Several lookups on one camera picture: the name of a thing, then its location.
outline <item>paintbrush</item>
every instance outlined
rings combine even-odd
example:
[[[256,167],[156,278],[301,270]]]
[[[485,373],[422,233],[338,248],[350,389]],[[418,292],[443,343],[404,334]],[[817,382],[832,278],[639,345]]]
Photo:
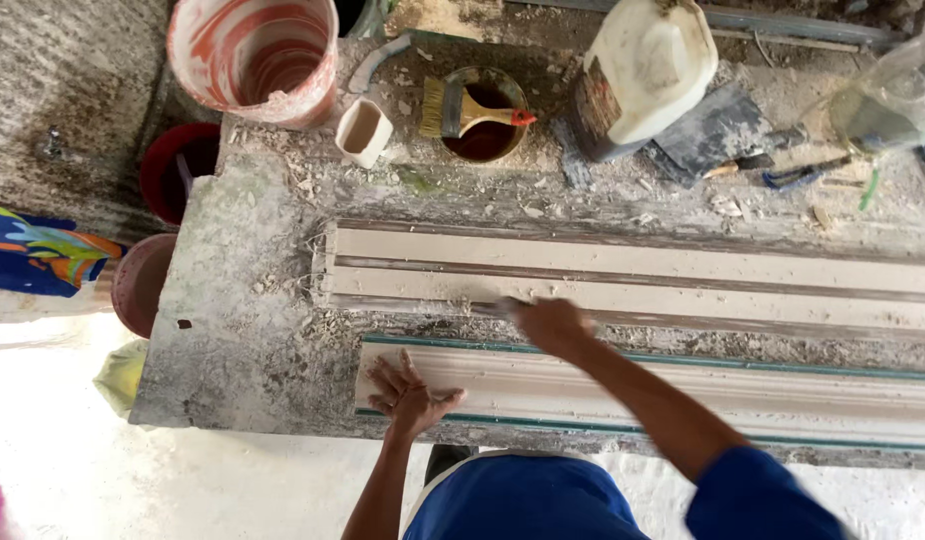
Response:
[[[536,117],[522,108],[486,108],[476,103],[461,84],[447,84],[427,77],[425,90],[422,121],[419,122],[419,133],[423,137],[459,139],[480,122],[510,126],[536,122]]]

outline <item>white floor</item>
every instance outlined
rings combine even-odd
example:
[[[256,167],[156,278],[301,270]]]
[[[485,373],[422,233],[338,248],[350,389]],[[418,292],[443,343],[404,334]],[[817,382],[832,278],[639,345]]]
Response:
[[[91,380],[132,338],[106,313],[0,325],[0,539],[339,537],[379,443],[128,425]],[[404,512],[428,452],[412,451]],[[665,461],[597,460],[649,537],[689,537],[692,485]],[[860,538],[925,540],[925,472],[792,471]]]

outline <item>concrete workbench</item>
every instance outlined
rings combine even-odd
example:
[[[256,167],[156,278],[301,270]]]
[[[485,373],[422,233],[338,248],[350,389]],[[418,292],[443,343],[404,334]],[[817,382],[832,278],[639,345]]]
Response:
[[[871,169],[848,167],[781,195],[755,175],[675,185],[641,153],[592,164],[591,189],[565,185],[561,147],[547,121],[565,105],[580,67],[576,51],[415,37],[383,62],[366,97],[395,126],[372,170],[345,163],[336,122],[358,96],[343,91],[360,60],[382,40],[340,42],[336,113],[317,129],[291,131],[228,115],[216,177],[198,178],[159,302],[135,424],[195,426],[268,434],[379,438],[386,421],[354,415],[361,336],[524,342],[508,322],[469,317],[339,312],[314,307],[308,291],[321,232],[338,216],[439,224],[593,231],[658,239],[785,244],[806,253],[925,258],[925,171],[913,153],[880,164],[872,208],[859,212]],[[417,51],[419,47],[432,60]],[[857,67],[829,57],[826,69],[771,69],[722,62],[714,84],[749,89],[776,128],[794,123]],[[469,164],[418,135],[422,81],[467,66],[503,69],[522,87],[539,122],[510,155]],[[826,143],[776,155],[779,166],[838,155]],[[745,206],[720,214],[711,200]],[[812,207],[835,223],[824,229]],[[751,361],[925,371],[925,344],[802,339],[763,333],[604,326],[599,335],[645,352]],[[652,454],[639,435],[443,422],[423,440],[594,453]],[[925,468],[925,453],[876,449],[769,447],[782,460]]]

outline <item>green wire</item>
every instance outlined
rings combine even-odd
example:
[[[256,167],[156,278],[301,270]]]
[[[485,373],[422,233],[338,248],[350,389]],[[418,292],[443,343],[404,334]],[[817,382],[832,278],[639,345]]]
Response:
[[[865,190],[862,200],[859,201],[859,212],[863,212],[866,207],[870,205],[870,199],[872,199],[873,194],[877,192],[877,186],[879,186],[879,169],[873,166],[872,181],[869,183],[869,189]]]

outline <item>worker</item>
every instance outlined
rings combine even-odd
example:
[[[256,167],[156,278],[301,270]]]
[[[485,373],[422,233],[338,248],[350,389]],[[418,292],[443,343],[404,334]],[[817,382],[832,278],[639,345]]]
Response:
[[[575,364],[615,396],[696,485],[685,516],[696,540],[853,538],[780,463],[695,399],[597,340],[572,303],[509,308],[533,345]],[[405,350],[400,356],[401,369],[380,359],[366,373],[380,392],[369,402],[391,423],[342,540],[397,540],[410,447],[466,398],[462,389],[434,395]],[[440,448],[461,447],[435,445],[433,452]],[[430,469],[440,461],[431,459]],[[446,467],[427,478],[404,540],[647,539],[613,478],[582,455],[502,450]]]

